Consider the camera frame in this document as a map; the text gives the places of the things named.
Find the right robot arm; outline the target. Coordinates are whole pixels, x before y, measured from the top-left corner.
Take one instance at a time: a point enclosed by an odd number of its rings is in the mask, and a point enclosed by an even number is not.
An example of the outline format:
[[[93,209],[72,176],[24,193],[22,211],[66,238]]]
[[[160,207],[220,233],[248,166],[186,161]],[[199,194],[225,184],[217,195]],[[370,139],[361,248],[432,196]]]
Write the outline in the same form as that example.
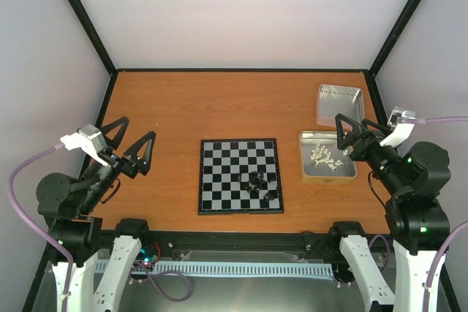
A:
[[[448,216],[437,200],[451,177],[448,152],[421,141],[400,156],[397,148],[408,138],[409,124],[384,127],[341,113],[335,122],[338,149],[349,151],[353,161],[367,163],[369,176],[390,195],[385,220],[396,259],[394,289],[372,258],[358,222],[336,221],[328,234],[352,271],[365,311],[435,311],[450,232]]]

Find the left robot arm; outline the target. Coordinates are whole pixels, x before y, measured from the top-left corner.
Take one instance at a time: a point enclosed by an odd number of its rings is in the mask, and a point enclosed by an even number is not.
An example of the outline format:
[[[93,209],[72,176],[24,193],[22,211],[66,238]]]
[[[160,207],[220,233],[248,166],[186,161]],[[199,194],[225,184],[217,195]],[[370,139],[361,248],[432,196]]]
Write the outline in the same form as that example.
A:
[[[122,157],[115,155],[128,125],[129,119],[122,117],[101,128],[87,125],[61,137],[64,148],[81,149],[93,161],[79,178],[55,172],[37,186],[38,212],[51,221],[48,234],[59,245],[50,251],[58,311],[117,311],[137,255],[151,250],[152,237],[145,219],[120,220],[109,262],[99,285],[94,285],[102,219],[93,217],[92,212],[119,190],[119,176],[135,178],[151,169],[156,141],[153,131],[130,145]]]

